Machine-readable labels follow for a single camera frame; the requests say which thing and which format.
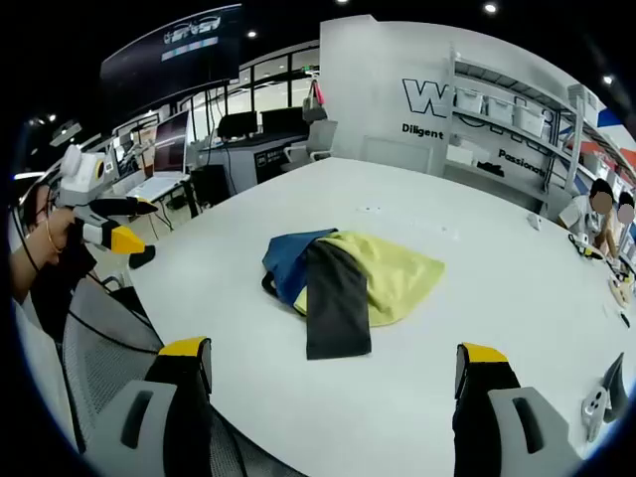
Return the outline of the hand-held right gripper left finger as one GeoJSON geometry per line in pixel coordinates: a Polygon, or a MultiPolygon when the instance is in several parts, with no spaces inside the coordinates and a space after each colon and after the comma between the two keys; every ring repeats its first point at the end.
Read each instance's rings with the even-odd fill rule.
{"type": "Polygon", "coordinates": [[[84,459],[100,476],[211,476],[211,340],[163,347],[104,408],[84,459]]]}

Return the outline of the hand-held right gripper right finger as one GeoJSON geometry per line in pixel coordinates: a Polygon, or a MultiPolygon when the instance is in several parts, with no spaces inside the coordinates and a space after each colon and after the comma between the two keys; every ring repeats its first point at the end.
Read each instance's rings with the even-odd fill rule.
{"type": "Polygon", "coordinates": [[[581,464],[566,420],[494,348],[457,346],[452,429],[456,476],[570,476],[581,464]]]}

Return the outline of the person's left hand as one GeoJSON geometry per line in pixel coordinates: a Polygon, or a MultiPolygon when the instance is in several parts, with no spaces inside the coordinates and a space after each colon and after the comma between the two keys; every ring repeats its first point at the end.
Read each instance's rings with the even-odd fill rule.
{"type": "Polygon", "coordinates": [[[61,252],[66,247],[69,230],[75,222],[74,211],[68,208],[57,209],[49,215],[47,231],[56,252],[61,252]]]}

